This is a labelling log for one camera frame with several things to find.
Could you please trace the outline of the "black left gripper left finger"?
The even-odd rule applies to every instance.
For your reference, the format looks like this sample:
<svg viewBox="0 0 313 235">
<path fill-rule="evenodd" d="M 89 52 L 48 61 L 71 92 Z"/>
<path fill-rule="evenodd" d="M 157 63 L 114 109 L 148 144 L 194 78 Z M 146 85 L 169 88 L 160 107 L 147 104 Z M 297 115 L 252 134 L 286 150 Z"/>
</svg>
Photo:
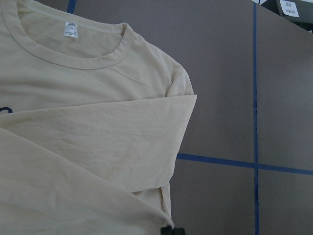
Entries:
<svg viewBox="0 0 313 235">
<path fill-rule="evenodd" d="M 173 228 L 171 226 L 161 228 L 161 235 L 173 235 Z"/>
</svg>

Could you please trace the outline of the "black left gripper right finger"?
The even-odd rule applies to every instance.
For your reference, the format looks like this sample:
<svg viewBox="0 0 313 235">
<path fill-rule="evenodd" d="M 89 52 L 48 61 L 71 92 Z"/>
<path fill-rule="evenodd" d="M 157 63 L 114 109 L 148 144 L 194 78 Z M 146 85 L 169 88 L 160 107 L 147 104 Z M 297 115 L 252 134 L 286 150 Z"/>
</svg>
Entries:
<svg viewBox="0 0 313 235">
<path fill-rule="evenodd" d="M 174 228 L 174 235 L 185 235 L 184 228 Z"/>
</svg>

